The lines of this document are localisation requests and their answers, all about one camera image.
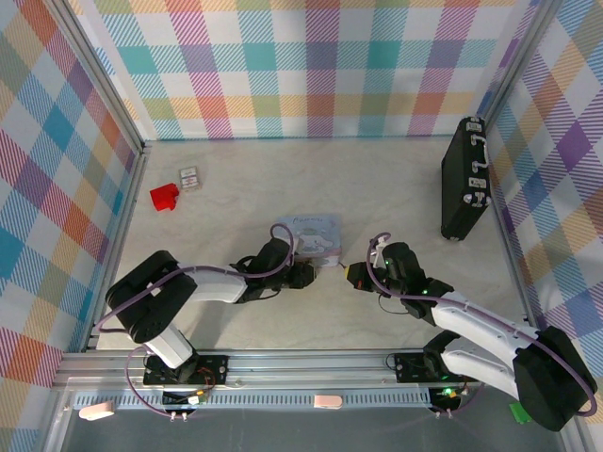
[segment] black briefcase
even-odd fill
[[[491,201],[485,122],[464,118],[442,159],[442,235],[463,240]]]

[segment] pink eraser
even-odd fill
[[[339,410],[343,407],[341,395],[315,395],[314,408],[326,408],[328,410]]]
[[[82,408],[79,411],[79,417],[86,419],[87,421],[95,421],[97,419],[102,419],[103,417],[108,417],[114,413],[115,409],[113,408],[113,400],[109,400],[108,402]]]

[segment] pink object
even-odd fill
[[[79,411],[79,417],[86,419],[87,421],[95,421],[96,419],[102,419],[115,413],[113,407],[113,401],[99,403],[97,405],[90,405],[89,407],[82,408]]]
[[[173,210],[176,207],[176,198],[180,194],[180,190],[176,184],[167,184],[150,191],[153,205],[157,211],[163,209]]]
[[[326,408],[329,410],[339,410],[343,407],[343,398],[341,395],[315,395],[314,408]]]

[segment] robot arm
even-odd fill
[[[357,289],[400,298],[409,314],[444,330],[423,348],[425,365],[438,378],[483,381],[554,431],[594,399],[595,380],[563,331],[518,325],[470,303],[450,285],[427,278],[405,243],[381,240],[366,262],[349,267],[347,278]]]
[[[219,268],[201,267],[187,274],[169,252],[157,251],[107,291],[106,303],[118,310],[138,294],[148,292],[150,286],[158,285],[116,316],[135,343],[144,344],[172,369],[175,381],[185,382],[200,366],[194,347],[172,323],[185,302],[244,303],[261,299],[267,289],[278,293],[283,288],[305,287],[316,277],[309,263],[288,262],[274,272],[289,257],[292,261],[290,247],[273,237],[256,256],[241,259],[224,273]],[[173,276],[162,283],[166,275]]]

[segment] briefcase handle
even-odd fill
[[[486,142],[486,138],[480,137],[479,135],[471,136],[471,146],[477,146],[478,141],[481,141],[483,143],[483,161],[485,163],[478,162],[477,160],[474,160],[473,162],[471,162],[471,169],[473,170],[473,172],[478,172],[480,170],[480,168],[483,168],[483,169],[488,168],[488,165],[489,165],[488,144]]]

